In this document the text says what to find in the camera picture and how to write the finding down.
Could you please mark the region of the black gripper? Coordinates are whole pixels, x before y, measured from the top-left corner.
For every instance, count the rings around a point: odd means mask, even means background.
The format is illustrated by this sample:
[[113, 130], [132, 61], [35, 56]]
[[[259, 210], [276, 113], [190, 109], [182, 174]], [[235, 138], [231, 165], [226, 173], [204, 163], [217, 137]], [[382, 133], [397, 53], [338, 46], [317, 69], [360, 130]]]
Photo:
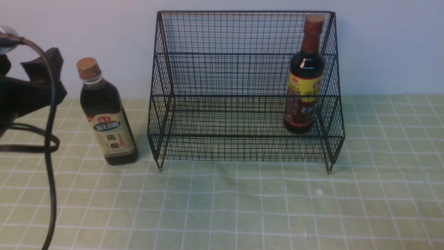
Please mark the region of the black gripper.
[[1, 48], [0, 77], [0, 134], [3, 136], [16, 119], [51, 104], [50, 76], [42, 57], [21, 65], [29, 81], [8, 77], [11, 62], [6, 53], [13, 48]]

